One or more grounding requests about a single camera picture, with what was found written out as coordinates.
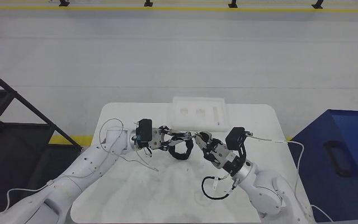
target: metal rack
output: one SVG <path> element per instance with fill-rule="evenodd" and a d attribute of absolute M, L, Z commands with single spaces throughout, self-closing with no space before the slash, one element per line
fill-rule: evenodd
<path fill-rule="evenodd" d="M 12 188 L 38 189 L 59 176 L 83 149 L 49 118 L 0 79 L 0 118 L 13 100 L 18 100 L 45 124 L 6 123 L 0 120 L 0 211 L 7 204 L 6 193 Z M 54 132 L 71 144 L 49 144 Z M 12 192 L 13 205 L 29 192 Z"/>

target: coiled black cable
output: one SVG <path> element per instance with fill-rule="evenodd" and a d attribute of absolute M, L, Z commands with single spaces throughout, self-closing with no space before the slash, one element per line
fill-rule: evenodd
<path fill-rule="evenodd" d="M 207 179 L 215 179 L 215 177 L 214 176 L 207 176 L 207 177 L 205 177 L 203 180 L 202 180 L 202 182 L 201 182 L 201 190 L 202 190 L 202 192 L 204 193 L 204 195 L 207 197 L 207 198 L 209 198 L 209 199 L 211 199 L 211 200 L 223 200 L 223 199 L 225 199 L 225 198 L 227 198 L 230 194 L 226 194 L 226 195 L 224 195 L 224 196 L 222 196 L 222 197 L 219 197 L 219 198 L 213 198 L 213 197 L 211 197 L 211 196 L 209 196 L 206 192 L 205 192 L 205 190 L 204 190 L 204 182 L 207 180 Z"/>

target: black cable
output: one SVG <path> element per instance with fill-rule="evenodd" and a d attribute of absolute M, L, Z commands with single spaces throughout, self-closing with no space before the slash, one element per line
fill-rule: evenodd
<path fill-rule="evenodd" d="M 202 192 L 204 193 L 204 195 L 205 195 L 207 198 L 209 198 L 209 199 L 211 199 L 211 200 L 223 200 L 223 199 L 227 198 L 227 197 L 230 195 L 230 194 L 226 194 L 226 195 L 224 195 L 224 196 L 222 196 L 222 197 L 220 197 L 220 198 L 210 197 L 210 196 L 205 192 L 205 190 L 204 190 L 204 182 L 205 182 L 207 179 L 213 179 L 213 180 L 214 180 L 215 177 L 214 177 L 214 176 L 207 176 L 207 177 L 205 177 L 205 178 L 202 180 L 202 182 L 201 182 L 201 190 L 202 190 Z"/>
<path fill-rule="evenodd" d="M 149 155 L 149 157 L 151 157 L 153 154 L 152 154 L 152 152 L 151 152 L 151 150 L 149 149 L 149 147 L 146 147 L 146 149 L 149 151 L 149 153 L 150 153 L 150 155 Z"/>
<path fill-rule="evenodd" d="M 148 150 L 149 153 L 152 155 L 152 151 L 150 150 L 150 148 L 147 147 L 147 150 Z"/>

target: black post base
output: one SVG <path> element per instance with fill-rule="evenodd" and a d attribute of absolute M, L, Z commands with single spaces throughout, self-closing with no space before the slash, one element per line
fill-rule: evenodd
<path fill-rule="evenodd" d="M 69 2 L 66 1 L 61 1 L 61 4 L 59 6 L 68 6 Z"/>
<path fill-rule="evenodd" d="M 315 8 L 315 9 L 319 9 L 319 8 L 323 9 L 322 6 L 316 6 L 315 4 L 313 4 L 312 7 Z"/>
<path fill-rule="evenodd" d="M 237 8 L 237 4 L 235 4 L 235 3 L 234 3 L 234 4 L 230 3 L 230 4 L 229 4 L 229 8 Z"/>
<path fill-rule="evenodd" d="M 145 2 L 144 6 L 145 7 L 151 7 L 151 6 L 153 6 L 153 2 Z"/>

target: gray floor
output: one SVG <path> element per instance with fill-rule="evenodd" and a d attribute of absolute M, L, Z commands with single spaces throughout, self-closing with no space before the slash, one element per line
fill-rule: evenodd
<path fill-rule="evenodd" d="M 269 104 L 295 136 L 327 109 L 358 109 L 349 13 L 2 11 L 0 74 L 73 135 L 108 102 L 223 97 Z M 14 104 L 5 121 L 36 122 Z"/>

